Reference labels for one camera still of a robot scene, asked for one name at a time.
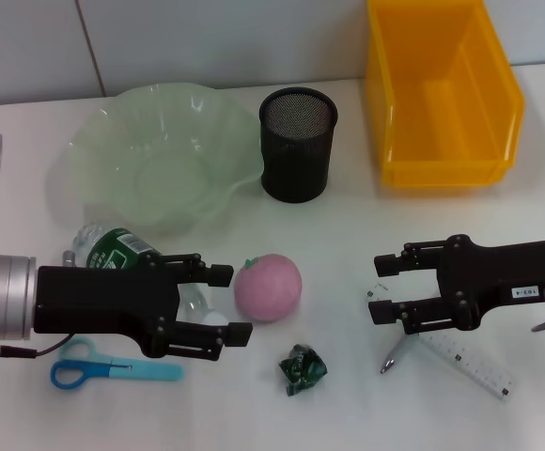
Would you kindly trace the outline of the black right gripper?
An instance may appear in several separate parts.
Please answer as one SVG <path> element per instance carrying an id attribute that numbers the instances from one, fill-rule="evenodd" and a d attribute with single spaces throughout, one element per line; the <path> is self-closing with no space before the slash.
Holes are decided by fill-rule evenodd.
<path id="1" fill-rule="evenodd" d="M 544 303 L 545 241 L 484 247 L 466 235 L 407 242 L 399 255 L 374 257 L 379 277 L 435 270 L 441 297 L 394 303 L 371 301 L 376 325 L 402 322 L 406 334 L 472 331 L 494 308 Z"/>

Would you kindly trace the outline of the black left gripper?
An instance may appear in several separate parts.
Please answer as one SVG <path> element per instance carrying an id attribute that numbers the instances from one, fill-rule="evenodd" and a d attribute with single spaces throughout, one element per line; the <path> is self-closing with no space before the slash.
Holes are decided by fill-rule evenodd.
<path id="1" fill-rule="evenodd" d="M 176 322 L 178 284 L 230 286 L 230 265 L 208 266 L 200 254 L 145 252 L 129 269 L 42 266 L 37 273 L 37 334 L 120 334 L 147 357 L 218 361 L 224 347 L 246 347 L 250 322 Z"/>

